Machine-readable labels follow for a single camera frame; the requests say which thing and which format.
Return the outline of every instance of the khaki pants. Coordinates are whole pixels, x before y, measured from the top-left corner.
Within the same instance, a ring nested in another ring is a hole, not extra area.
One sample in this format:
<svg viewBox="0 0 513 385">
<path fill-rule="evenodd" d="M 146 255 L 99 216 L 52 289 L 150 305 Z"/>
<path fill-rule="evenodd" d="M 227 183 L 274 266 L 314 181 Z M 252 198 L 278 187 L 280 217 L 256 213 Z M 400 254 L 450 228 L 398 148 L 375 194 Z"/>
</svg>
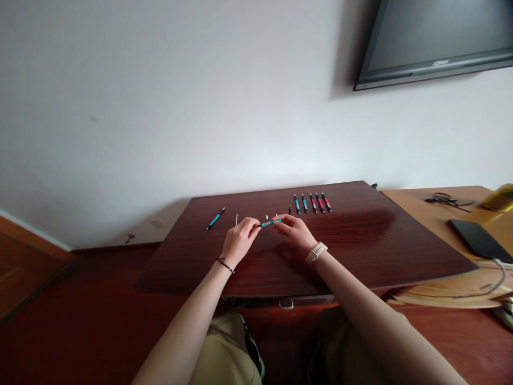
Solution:
<svg viewBox="0 0 513 385">
<path fill-rule="evenodd" d="M 319 329 L 323 366 L 331 385 L 390 383 L 339 306 L 321 313 Z M 247 354 L 244 325 L 238 313 L 229 312 L 212 320 L 190 383 L 262 383 Z"/>
</svg>

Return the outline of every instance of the black bracelet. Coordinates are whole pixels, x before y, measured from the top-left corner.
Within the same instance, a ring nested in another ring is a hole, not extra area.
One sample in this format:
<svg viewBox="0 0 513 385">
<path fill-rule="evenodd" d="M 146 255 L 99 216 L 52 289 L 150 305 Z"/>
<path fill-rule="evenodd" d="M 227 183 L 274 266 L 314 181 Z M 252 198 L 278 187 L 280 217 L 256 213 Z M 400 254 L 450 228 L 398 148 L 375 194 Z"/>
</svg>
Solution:
<svg viewBox="0 0 513 385">
<path fill-rule="evenodd" d="M 224 258 L 216 258 L 215 260 L 218 261 L 224 267 L 226 267 L 229 271 L 231 271 L 232 274 L 235 274 L 235 270 L 232 270 L 231 267 L 228 266 L 226 263 L 224 263 L 221 259 L 224 259 Z"/>
</svg>

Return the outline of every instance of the pen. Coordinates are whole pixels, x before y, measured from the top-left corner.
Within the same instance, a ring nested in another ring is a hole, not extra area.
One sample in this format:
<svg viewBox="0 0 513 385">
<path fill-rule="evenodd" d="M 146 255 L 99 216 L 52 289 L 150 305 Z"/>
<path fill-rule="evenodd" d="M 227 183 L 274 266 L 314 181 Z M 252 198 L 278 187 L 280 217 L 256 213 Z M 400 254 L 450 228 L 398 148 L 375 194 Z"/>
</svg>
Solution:
<svg viewBox="0 0 513 385">
<path fill-rule="evenodd" d="M 301 199 L 303 200 L 303 208 L 305 209 L 305 214 L 308 214 L 308 207 L 306 205 L 305 196 L 301 194 Z"/>
<path fill-rule="evenodd" d="M 210 222 L 210 225 L 208 225 L 208 227 L 207 227 L 207 231 L 209 231 L 212 228 L 212 226 L 214 225 L 214 223 L 217 221 L 217 219 L 219 219 L 221 214 L 224 212 L 224 209 L 225 209 L 225 207 L 223 207 L 223 209 L 220 211 L 220 213 L 215 216 L 214 220 L 212 222 Z"/>
<path fill-rule="evenodd" d="M 275 221 L 269 221 L 269 222 L 266 222 L 264 224 L 261 224 L 260 227 L 266 227 L 266 226 L 270 226 L 273 224 L 273 222 L 281 222 L 282 220 L 281 219 L 276 219 Z"/>
<path fill-rule="evenodd" d="M 296 211 L 298 212 L 298 215 L 301 215 L 301 211 L 299 211 L 298 199 L 295 194 L 294 194 L 294 201 L 296 202 Z"/>
<path fill-rule="evenodd" d="M 321 212 L 323 214 L 326 214 L 326 212 L 324 211 L 324 206 L 322 205 L 322 201 L 321 199 L 319 198 L 319 194 L 318 193 L 315 193 L 315 197 L 317 198 L 317 201 L 319 202 L 319 209 L 321 210 Z"/>
<path fill-rule="evenodd" d="M 333 210 L 331 209 L 331 206 L 330 206 L 330 203 L 328 202 L 328 199 L 326 198 L 326 196 L 324 195 L 323 192 L 321 193 L 321 195 L 322 195 L 322 198 L 324 199 L 324 203 L 326 204 L 326 208 L 328 209 L 329 212 L 332 212 Z"/>
<path fill-rule="evenodd" d="M 314 213 L 317 215 L 317 206 L 315 205 L 314 197 L 310 194 L 310 200 L 312 201 L 312 207 L 314 208 Z"/>
</svg>

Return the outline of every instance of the wristband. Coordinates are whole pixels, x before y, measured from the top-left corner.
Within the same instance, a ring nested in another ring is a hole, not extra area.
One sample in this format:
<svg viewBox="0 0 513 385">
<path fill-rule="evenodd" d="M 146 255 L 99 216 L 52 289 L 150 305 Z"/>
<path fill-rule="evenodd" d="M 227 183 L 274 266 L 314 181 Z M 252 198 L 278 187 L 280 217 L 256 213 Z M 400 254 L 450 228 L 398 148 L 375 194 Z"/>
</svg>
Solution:
<svg viewBox="0 0 513 385">
<path fill-rule="evenodd" d="M 232 268 L 230 266 L 228 266 L 226 263 L 224 263 L 221 259 L 224 259 L 224 258 L 216 258 L 215 260 L 217 262 L 219 262 L 221 265 L 223 265 L 224 267 L 226 267 L 229 271 L 231 271 L 232 274 L 235 274 L 235 270 L 232 270 Z"/>
<path fill-rule="evenodd" d="M 306 257 L 306 262 L 308 262 L 308 264 L 311 265 L 313 262 L 317 261 L 319 255 L 327 249 L 328 247 L 324 243 L 319 242 L 317 246 L 311 249 L 308 253 L 308 256 Z"/>
</svg>

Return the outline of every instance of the hand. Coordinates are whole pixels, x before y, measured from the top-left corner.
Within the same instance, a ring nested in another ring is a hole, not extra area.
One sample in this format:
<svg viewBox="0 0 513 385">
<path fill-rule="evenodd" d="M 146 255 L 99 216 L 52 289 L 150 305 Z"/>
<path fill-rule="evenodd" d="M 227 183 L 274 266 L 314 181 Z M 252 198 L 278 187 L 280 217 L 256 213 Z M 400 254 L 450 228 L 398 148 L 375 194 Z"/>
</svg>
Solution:
<svg viewBox="0 0 513 385">
<path fill-rule="evenodd" d="M 305 254 L 317 246 L 317 241 L 301 219 L 288 214 L 272 218 L 272 220 L 277 219 L 282 221 L 273 223 L 276 231 L 281 235 L 288 236 Z"/>
<path fill-rule="evenodd" d="M 228 230 L 224 239 L 221 258 L 224 258 L 223 262 L 232 269 L 235 269 L 235 266 L 244 258 L 262 229 L 261 227 L 253 227 L 259 224 L 258 219 L 244 218 L 237 226 Z"/>
</svg>

